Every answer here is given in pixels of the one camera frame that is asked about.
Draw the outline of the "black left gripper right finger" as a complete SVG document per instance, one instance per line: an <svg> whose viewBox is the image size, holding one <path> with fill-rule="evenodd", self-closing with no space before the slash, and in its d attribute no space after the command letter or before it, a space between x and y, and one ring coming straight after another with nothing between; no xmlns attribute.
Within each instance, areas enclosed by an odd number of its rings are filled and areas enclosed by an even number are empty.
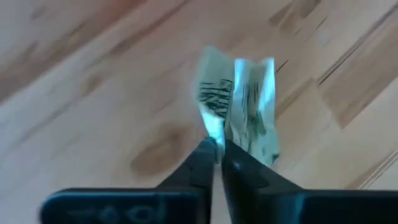
<svg viewBox="0 0 398 224"><path fill-rule="evenodd" d="M398 224L398 191L304 189L231 141L221 170L232 224Z"/></svg>

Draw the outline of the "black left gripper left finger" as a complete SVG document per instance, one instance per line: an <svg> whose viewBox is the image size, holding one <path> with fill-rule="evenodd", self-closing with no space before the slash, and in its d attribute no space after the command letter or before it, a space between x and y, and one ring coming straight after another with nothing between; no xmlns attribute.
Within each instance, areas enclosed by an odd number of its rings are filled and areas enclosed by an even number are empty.
<svg viewBox="0 0 398 224"><path fill-rule="evenodd" d="M40 208L40 224L210 224L215 152L205 138L153 188L55 192Z"/></svg>

